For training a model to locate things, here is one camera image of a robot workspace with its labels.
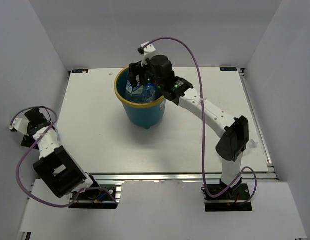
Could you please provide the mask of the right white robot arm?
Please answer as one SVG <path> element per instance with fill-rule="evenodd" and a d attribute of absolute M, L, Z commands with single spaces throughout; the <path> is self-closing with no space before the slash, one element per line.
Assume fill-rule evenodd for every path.
<path fill-rule="evenodd" d="M 175 75 L 170 60 L 156 55 L 143 65 L 140 61 L 128 66 L 127 79 L 131 86 L 153 84 L 162 96 L 191 112 L 204 127 L 210 127 L 219 137 L 215 150 L 222 159 L 221 195 L 230 200 L 239 193 L 240 166 L 249 140 L 247 118 L 233 117 L 200 96 L 193 85 Z"/>

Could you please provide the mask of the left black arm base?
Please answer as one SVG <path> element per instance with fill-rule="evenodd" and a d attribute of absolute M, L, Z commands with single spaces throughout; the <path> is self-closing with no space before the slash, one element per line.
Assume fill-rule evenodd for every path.
<path fill-rule="evenodd" d="M 69 209 L 115 210 L 120 198 L 120 187 L 115 184 L 101 184 L 104 190 L 90 190 L 81 193 Z"/>

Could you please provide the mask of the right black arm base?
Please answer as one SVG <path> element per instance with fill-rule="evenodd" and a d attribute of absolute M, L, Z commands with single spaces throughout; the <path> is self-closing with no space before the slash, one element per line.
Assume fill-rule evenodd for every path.
<path fill-rule="evenodd" d="M 216 198 L 208 196 L 204 187 L 201 190 L 204 193 L 205 211 L 208 213 L 252 211 L 250 192 L 245 183 L 242 183 L 234 192 L 228 190 Z"/>

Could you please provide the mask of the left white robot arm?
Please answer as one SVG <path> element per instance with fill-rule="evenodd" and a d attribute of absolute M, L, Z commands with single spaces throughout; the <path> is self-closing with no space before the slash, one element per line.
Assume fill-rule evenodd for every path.
<path fill-rule="evenodd" d="M 61 198 L 83 189 L 88 199 L 96 199 L 100 195 L 100 187 L 63 148 L 55 128 L 43 133 L 51 124 L 39 108 L 27 111 L 24 116 L 28 120 L 27 134 L 21 146 L 29 148 L 40 136 L 43 137 L 34 147 L 39 150 L 39 160 L 33 164 L 33 169 L 51 192 Z"/>

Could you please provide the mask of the clear bottle green white label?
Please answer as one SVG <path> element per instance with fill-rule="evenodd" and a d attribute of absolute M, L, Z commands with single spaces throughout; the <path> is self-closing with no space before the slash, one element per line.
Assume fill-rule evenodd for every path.
<path fill-rule="evenodd" d="M 143 93 L 143 86 L 136 86 L 132 87 L 130 82 L 127 80 L 126 87 L 125 87 L 125 93 L 124 93 L 124 99 L 135 104 L 141 104 L 142 103 L 142 93 Z"/>

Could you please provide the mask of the clear bottle dark blue label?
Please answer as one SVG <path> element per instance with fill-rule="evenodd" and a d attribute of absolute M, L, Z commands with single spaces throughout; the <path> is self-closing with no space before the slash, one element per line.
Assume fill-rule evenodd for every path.
<path fill-rule="evenodd" d="M 147 104 L 156 100 L 156 87 L 153 84 L 147 84 L 143 86 L 141 94 L 141 103 Z"/>

